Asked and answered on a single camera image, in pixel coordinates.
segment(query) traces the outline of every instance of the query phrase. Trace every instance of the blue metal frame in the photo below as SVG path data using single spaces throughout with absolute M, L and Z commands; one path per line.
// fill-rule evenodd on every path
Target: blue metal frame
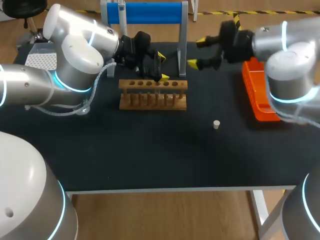
M 181 24 L 181 2 L 126 2 L 127 24 Z M 108 24 L 119 24 L 117 2 L 107 3 Z

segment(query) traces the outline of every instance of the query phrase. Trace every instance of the black tabletop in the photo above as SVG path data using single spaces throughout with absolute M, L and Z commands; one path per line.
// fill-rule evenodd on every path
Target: black tabletop
M 176 43 L 154 43 L 170 56 L 163 71 L 179 79 Z M 16 63 L 24 64 L 31 46 Z M 187 45 L 187 58 L 214 50 Z M 0 131 L 42 154 L 66 191 L 297 185 L 318 162 L 320 132 L 308 125 L 261 123 L 253 114 L 241 64 L 215 71 L 187 67 L 187 111 L 119 110 L 117 67 L 103 78 L 85 116 L 54 117 L 6 106 Z M 218 130 L 213 121 L 221 122 Z

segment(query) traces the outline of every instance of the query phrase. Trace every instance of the wooden test tube rack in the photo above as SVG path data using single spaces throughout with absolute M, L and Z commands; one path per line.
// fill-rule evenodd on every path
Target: wooden test tube rack
M 119 89 L 123 90 L 119 105 L 121 110 L 187 110 L 186 80 L 155 82 L 120 79 Z M 141 92 L 130 93 L 130 90 L 141 90 Z

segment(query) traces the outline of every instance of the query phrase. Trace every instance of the cable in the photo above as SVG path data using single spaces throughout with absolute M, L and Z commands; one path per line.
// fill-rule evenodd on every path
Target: cable
M 109 67 L 111 66 L 116 66 L 117 63 L 116 62 L 110 62 L 108 64 L 106 64 L 103 68 L 101 68 L 98 76 L 96 77 L 96 79 L 94 80 L 94 84 L 93 84 L 93 88 L 92 88 L 92 93 L 91 93 L 91 96 L 89 98 L 89 100 L 84 100 L 83 101 L 83 106 L 74 110 L 74 111 L 70 111 L 70 112 L 52 112 L 52 111 L 49 111 L 49 110 L 46 110 L 40 106 L 30 106 L 32 108 L 35 108 L 35 109 L 38 109 L 39 111 L 45 113 L 45 114 L 48 114 L 48 115 L 51 115 L 51 116 L 55 116 L 55 117 L 65 117 L 65 116 L 71 116 L 71 115 L 74 115 L 74 114 L 77 114 L 85 109 L 87 109 L 88 107 L 90 107 L 90 104 L 91 102 L 93 101 L 94 97 L 95 97 L 95 94 L 96 94 L 96 89 L 97 89 L 97 85 L 98 85 L 98 82 L 99 82 L 99 79 L 101 77 L 101 75 L 104 73 L 105 70 L 107 70 Z

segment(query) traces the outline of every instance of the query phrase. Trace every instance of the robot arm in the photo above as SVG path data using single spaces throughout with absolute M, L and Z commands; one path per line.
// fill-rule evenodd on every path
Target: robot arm
M 56 51 L 56 71 L 19 64 L 0 65 L 0 106 L 60 105 L 80 106 L 93 93 L 94 81 L 111 58 L 129 69 L 139 69 L 141 77 L 159 81 L 161 62 L 158 51 L 150 49 L 150 36 L 138 32 L 134 38 L 119 35 L 60 4 L 54 4 L 45 19 L 43 34 Z M 143 66 L 145 56 L 155 59 L 157 72 Z
M 218 36 L 197 42 L 199 48 L 218 44 L 211 59 L 193 59 L 196 69 L 218 69 L 222 59 L 239 63 L 256 57 L 264 66 L 267 97 L 273 110 L 286 122 L 308 123 L 320 128 L 320 91 L 315 83 L 319 58 L 320 17 L 284 21 L 255 32 L 237 30 L 223 22 Z

